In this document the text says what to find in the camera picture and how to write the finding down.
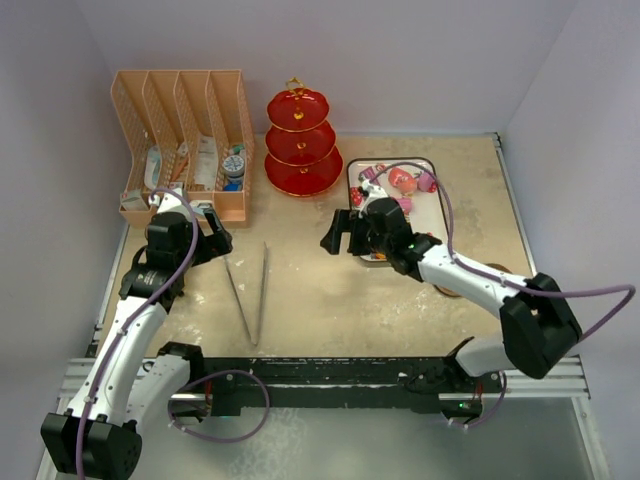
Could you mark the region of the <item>red three-tier cake stand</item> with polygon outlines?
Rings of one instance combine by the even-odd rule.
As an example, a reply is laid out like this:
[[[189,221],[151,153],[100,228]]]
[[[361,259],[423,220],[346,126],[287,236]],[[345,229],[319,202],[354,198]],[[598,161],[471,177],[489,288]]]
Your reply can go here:
[[[344,161],[325,95],[292,77],[266,111],[270,127],[265,134],[264,169],[272,186],[295,197],[329,190],[339,179]]]

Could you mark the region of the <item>pink heart cake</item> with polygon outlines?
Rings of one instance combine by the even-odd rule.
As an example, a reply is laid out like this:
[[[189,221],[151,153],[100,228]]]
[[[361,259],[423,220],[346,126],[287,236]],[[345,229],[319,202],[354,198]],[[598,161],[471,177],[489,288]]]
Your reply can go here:
[[[410,196],[417,190],[416,178],[400,167],[389,171],[388,182],[403,196]]]

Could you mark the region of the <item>metal serving tongs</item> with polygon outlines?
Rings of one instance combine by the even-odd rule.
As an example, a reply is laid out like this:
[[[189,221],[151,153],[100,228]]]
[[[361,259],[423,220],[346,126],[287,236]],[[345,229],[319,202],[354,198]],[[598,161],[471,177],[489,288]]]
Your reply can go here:
[[[237,263],[230,259],[229,255],[223,256],[223,265],[231,287],[232,298],[242,321],[245,338],[253,347],[257,347],[262,339],[265,321],[270,248],[266,242],[262,242],[258,277],[237,280],[234,277],[234,268],[237,267]]]

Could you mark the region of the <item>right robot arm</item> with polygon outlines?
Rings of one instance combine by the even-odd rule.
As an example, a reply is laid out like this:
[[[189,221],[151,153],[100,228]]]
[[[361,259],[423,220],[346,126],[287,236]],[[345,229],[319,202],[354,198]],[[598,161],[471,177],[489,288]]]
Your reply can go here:
[[[451,290],[499,320],[499,333],[466,340],[454,351],[444,376],[456,391],[505,369],[542,379],[581,339],[552,277],[507,274],[450,252],[440,239],[414,232],[392,198],[373,200],[361,211],[336,210],[321,247],[338,254],[343,234],[350,236],[348,253],[379,253],[397,273]]]

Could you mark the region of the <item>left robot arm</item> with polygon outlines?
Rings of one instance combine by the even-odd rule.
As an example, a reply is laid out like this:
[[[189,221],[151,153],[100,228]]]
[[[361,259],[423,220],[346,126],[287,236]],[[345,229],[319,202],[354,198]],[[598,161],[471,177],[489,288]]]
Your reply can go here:
[[[83,384],[62,413],[48,414],[41,437],[57,471],[96,479],[128,479],[142,451],[145,423],[180,388],[194,392],[206,378],[199,347],[168,343],[144,378],[147,348],[184,289],[186,271],[232,250],[232,237],[211,208],[211,234],[177,207],[154,215],[147,243],[132,258],[114,320]]]

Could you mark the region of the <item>purple striped cake slice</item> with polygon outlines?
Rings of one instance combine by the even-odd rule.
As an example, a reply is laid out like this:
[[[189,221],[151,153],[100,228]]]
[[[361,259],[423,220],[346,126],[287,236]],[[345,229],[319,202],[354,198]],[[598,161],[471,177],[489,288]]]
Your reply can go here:
[[[364,181],[364,180],[371,180],[376,176],[376,171],[373,167],[368,167],[364,170],[362,170],[359,174],[358,174],[358,179],[360,181]]]

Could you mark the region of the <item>pink striped cake slice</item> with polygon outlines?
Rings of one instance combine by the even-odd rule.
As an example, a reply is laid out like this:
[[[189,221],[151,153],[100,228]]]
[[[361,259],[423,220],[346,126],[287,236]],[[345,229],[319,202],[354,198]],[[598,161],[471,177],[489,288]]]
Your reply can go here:
[[[404,215],[409,215],[413,210],[413,202],[411,198],[400,197],[400,198],[397,198],[397,202],[400,205]]]

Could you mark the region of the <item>white blue tube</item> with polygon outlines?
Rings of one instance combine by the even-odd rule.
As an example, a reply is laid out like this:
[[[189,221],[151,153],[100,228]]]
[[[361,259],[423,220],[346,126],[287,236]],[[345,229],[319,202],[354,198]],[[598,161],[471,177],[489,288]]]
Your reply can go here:
[[[144,185],[153,190],[157,187],[162,166],[161,150],[158,145],[149,148],[146,154]]]

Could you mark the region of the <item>small carton box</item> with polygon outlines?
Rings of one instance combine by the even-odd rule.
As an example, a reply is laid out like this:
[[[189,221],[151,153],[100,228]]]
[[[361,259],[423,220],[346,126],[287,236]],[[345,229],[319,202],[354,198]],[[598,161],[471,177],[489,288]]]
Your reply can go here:
[[[140,189],[122,192],[120,195],[120,207],[125,211],[146,211],[149,209]]]

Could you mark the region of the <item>peach desk file organizer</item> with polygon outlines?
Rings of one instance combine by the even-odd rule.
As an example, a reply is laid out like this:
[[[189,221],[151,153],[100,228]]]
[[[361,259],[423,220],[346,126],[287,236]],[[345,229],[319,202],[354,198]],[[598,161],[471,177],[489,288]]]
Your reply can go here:
[[[255,138],[239,70],[121,70],[111,97],[128,144],[132,166],[124,191],[140,189],[149,209],[119,211],[142,229],[155,214],[144,185],[146,154],[161,150],[157,186],[178,185],[190,200],[210,201],[223,224],[250,224]],[[230,184],[222,162],[239,154],[246,160],[243,182]]]

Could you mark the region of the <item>left brown round coaster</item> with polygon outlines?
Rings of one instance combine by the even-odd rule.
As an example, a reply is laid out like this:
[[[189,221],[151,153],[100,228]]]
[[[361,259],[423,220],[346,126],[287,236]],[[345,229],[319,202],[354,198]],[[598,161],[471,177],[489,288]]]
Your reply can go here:
[[[457,292],[455,292],[454,290],[448,289],[448,288],[444,288],[442,286],[439,285],[435,285],[434,288],[442,295],[448,297],[448,298],[460,298],[461,295]]]

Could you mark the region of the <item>brown round coaster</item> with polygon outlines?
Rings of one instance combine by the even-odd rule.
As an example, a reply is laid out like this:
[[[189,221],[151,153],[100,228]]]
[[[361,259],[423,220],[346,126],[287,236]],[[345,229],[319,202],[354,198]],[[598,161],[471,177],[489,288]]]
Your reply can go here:
[[[507,267],[505,267],[504,265],[498,264],[498,263],[486,263],[484,264],[488,269],[490,270],[494,270],[495,272],[503,272],[506,274],[512,274],[513,272],[511,270],[509,270]]]
[[[461,295],[457,292],[455,292],[454,290],[448,289],[448,288],[444,288],[442,286],[439,285],[435,285],[434,288],[442,295],[448,297],[448,298],[460,298]]]

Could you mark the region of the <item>right brown round coaster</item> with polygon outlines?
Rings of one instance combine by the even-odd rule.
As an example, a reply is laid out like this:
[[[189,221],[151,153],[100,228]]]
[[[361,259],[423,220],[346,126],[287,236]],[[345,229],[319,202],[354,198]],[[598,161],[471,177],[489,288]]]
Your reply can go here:
[[[486,263],[484,264],[488,269],[490,270],[494,270],[495,272],[503,272],[506,274],[512,274],[513,272],[511,270],[509,270],[507,267],[505,267],[504,265],[498,264],[498,263]]]

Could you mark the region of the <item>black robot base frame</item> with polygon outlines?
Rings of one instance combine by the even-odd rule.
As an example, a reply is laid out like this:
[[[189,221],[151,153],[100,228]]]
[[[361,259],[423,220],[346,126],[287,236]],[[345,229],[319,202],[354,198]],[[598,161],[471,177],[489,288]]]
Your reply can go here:
[[[504,392],[499,372],[478,378],[445,357],[206,357],[196,345],[168,342],[158,354],[189,364],[185,394],[216,417],[245,408],[402,409],[475,420],[486,394]]]

